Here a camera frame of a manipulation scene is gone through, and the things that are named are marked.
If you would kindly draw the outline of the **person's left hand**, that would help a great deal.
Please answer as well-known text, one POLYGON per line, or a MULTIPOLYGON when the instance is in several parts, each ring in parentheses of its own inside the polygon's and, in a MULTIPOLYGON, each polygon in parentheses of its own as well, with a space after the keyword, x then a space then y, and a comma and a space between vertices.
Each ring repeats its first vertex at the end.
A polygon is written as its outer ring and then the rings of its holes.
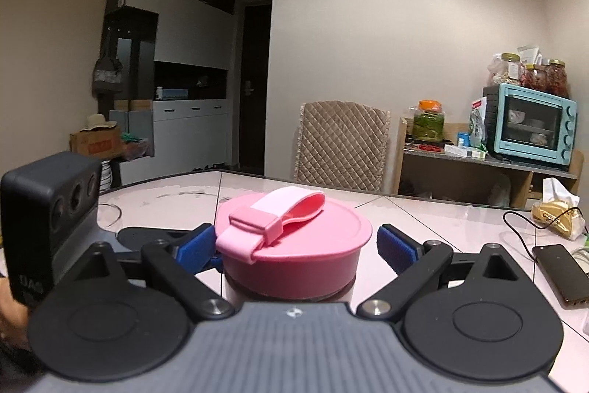
POLYGON ((28 323, 28 307, 13 298, 9 280, 2 277, 0 279, 1 340, 13 347, 28 349, 28 323))

